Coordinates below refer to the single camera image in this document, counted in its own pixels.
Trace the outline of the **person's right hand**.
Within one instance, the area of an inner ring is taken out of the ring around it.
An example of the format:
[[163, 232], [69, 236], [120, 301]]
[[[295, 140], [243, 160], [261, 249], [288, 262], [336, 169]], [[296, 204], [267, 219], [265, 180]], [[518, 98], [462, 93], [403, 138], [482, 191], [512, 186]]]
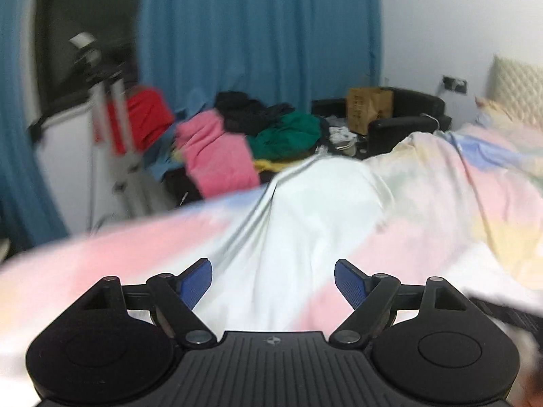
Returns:
[[513, 406], [542, 406], [542, 352], [530, 333], [516, 334], [521, 367]]

